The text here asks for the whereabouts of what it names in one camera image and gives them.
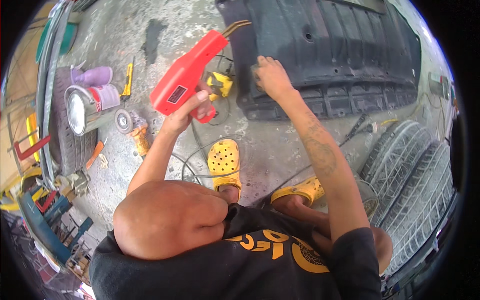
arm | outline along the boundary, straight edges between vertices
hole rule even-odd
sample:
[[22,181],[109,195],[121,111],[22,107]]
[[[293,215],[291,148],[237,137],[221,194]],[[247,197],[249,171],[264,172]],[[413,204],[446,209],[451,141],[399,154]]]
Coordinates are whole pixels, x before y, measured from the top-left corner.
[[212,104],[207,100],[211,90],[203,82],[199,82],[198,87],[202,89],[200,92],[193,95],[179,109],[165,117],[162,128],[145,156],[145,160],[130,181],[127,196],[146,182],[163,181],[165,179],[173,146],[180,133],[185,131],[192,121],[189,113],[198,107],[198,117],[201,119],[206,112],[210,112]]
[[322,126],[295,90],[279,61],[258,58],[259,85],[291,119],[312,163],[313,171],[328,194],[331,239],[370,224],[348,162],[332,135]]

black t-shirt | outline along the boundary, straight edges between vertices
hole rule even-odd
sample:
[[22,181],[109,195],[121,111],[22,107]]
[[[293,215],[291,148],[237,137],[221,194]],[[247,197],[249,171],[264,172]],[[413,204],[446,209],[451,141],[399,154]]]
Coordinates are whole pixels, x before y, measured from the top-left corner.
[[96,298],[380,299],[369,228],[341,236],[326,260],[313,226],[238,204],[227,220],[223,240],[159,261],[123,255],[110,231],[90,263]]

concrete floor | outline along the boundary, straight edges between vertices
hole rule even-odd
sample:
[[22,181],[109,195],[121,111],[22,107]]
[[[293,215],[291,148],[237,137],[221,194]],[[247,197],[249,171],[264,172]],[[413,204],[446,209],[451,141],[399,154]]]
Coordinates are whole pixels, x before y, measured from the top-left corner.
[[[390,0],[405,16],[410,26],[420,36],[422,46],[422,66],[419,93],[427,93],[438,105],[438,97],[432,97],[428,85],[428,72],[442,74],[451,79],[451,74],[443,53],[432,37],[425,21],[408,0]],[[143,50],[145,31],[150,20],[161,26],[158,36],[157,57],[149,64]],[[79,64],[86,60],[84,69],[96,66],[110,66],[114,70],[112,83],[122,86],[130,55],[135,56],[132,82],[132,96],[125,108],[135,109],[149,122],[151,141],[161,127],[164,116],[151,108],[149,95],[172,62],[188,51],[208,30],[221,30],[225,27],[223,19],[214,6],[213,0],[98,0],[82,15],[79,31],[72,50],[61,57],[59,66]],[[229,46],[225,55],[231,57]],[[207,66],[214,70],[216,61]],[[237,107],[235,86],[230,94],[230,112],[228,119],[220,126],[194,126],[201,136],[201,144],[208,145],[214,140],[229,134],[238,135],[243,169],[240,179],[243,184],[240,204],[255,205],[259,199],[277,188],[298,170],[309,165],[301,141],[290,122],[250,122]],[[433,133],[440,131],[442,122],[438,121],[440,110],[434,109],[426,99],[419,97],[419,105],[424,106],[412,118],[428,126]],[[215,103],[220,114],[226,113],[224,100]],[[402,109],[372,114],[371,119],[381,122],[386,119],[406,119],[415,110],[416,104]],[[445,115],[450,116],[450,108]],[[322,121],[338,143],[343,141],[358,117]],[[342,147],[342,151],[353,169],[359,169],[365,162],[369,151],[384,128],[377,134],[357,136]],[[91,191],[74,200],[71,214],[78,222],[85,215],[91,217],[94,225],[85,236],[86,244],[92,248],[113,229],[113,212],[125,197],[128,184],[142,160],[136,155],[133,140],[119,133],[113,121],[98,131],[99,140],[108,141],[103,154],[109,161],[108,168],[101,168],[99,159],[88,171]],[[192,129],[180,135],[174,153],[186,159],[197,150]],[[196,174],[208,175],[208,167],[200,153],[189,162]],[[175,158],[170,160],[166,179],[180,180],[182,164]],[[289,182],[298,183],[309,175],[311,169],[299,174]],[[211,187],[209,179],[202,180]]]

yellow print on shirt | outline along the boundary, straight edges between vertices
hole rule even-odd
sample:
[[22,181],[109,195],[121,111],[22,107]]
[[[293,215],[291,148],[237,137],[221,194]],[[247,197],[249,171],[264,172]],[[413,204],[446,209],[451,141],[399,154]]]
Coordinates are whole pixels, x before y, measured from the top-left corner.
[[[240,246],[252,252],[267,251],[272,248],[272,259],[275,260],[281,257],[284,254],[283,242],[287,241],[289,236],[269,229],[264,229],[263,234],[268,241],[258,240],[255,242],[253,237],[249,234],[225,240],[239,242]],[[291,253],[293,259],[300,268],[311,273],[329,272],[328,268],[321,262],[320,255],[314,251],[309,244],[299,238],[292,237],[298,242],[298,244],[292,241]]]

hand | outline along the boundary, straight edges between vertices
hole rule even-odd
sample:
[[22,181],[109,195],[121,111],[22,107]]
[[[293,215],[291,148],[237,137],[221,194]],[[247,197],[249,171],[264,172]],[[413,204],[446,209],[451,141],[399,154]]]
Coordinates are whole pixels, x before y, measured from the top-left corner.
[[257,84],[276,102],[282,99],[285,93],[294,90],[282,64],[271,57],[260,55],[255,73],[260,79]]
[[190,112],[198,107],[198,118],[201,119],[205,115],[209,115],[212,102],[208,95],[212,93],[210,87],[203,81],[199,81],[197,85],[197,93],[190,97],[179,109],[165,117],[161,132],[179,135],[187,129],[192,121]]

